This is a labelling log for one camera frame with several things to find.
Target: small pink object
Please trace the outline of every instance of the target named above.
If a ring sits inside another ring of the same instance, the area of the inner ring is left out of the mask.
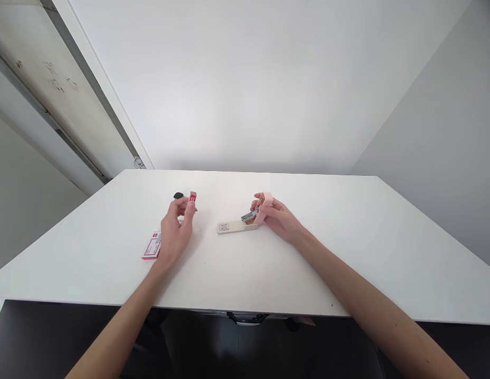
[[[254,224],[260,225],[264,221],[264,218],[266,217],[266,214],[264,214],[264,212],[261,212],[261,208],[259,208],[259,206],[265,207],[265,206],[271,206],[272,204],[273,204],[273,196],[269,192],[261,193],[261,196],[259,196],[259,200],[257,200],[257,204],[256,204],[256,209],[259,211],[256,216],[256,219],[254,220]]]

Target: door hinge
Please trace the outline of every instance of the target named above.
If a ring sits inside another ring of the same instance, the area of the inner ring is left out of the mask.
[[[141,169],[146,169],[145,165],[143,164],[143,161],[141,160],[139,155],[134,156],[134,167],[136,168],[141,168]]]

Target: pink stapler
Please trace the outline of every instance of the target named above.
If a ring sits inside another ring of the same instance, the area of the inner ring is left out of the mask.
[[[227,221],[219,223],[217,225],[218,234],[228,234],[237,232],[247,232],[256,230],[257,227],[264,221],[266,215],[259,210],[259,206],[271,206],[273,203],[273,196],[269,192],[261,193],[257,200],[254,210],[241,217],[241,220]]]

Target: red and white box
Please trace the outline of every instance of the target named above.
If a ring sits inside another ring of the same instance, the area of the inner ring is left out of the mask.
[[[153,232],[150,242],[141,259],[157,259],[161,248],[161,232]]]

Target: hand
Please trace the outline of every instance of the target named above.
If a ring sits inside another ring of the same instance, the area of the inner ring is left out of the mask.
[[[161,270],[171,267],[182,255],[192,236],[192,218],[197,211],[194,201],[188,197],[173,200],[168,213],[161,221],[161,249],[152,268]],[[184,216],[183,224],[178,216]]]
[[[259,199],[261,193],[256,193],[254,197]],[[253,211],[256,208],[258,200],[254,200],[250,206]],[[273,199],[272,206],[259,206],[261,212],[266,214],[264,222],[275,232],[276,235],[292,244],[305,229],[301,223],[294,217],[290,210],[287,209],[277,199]]]

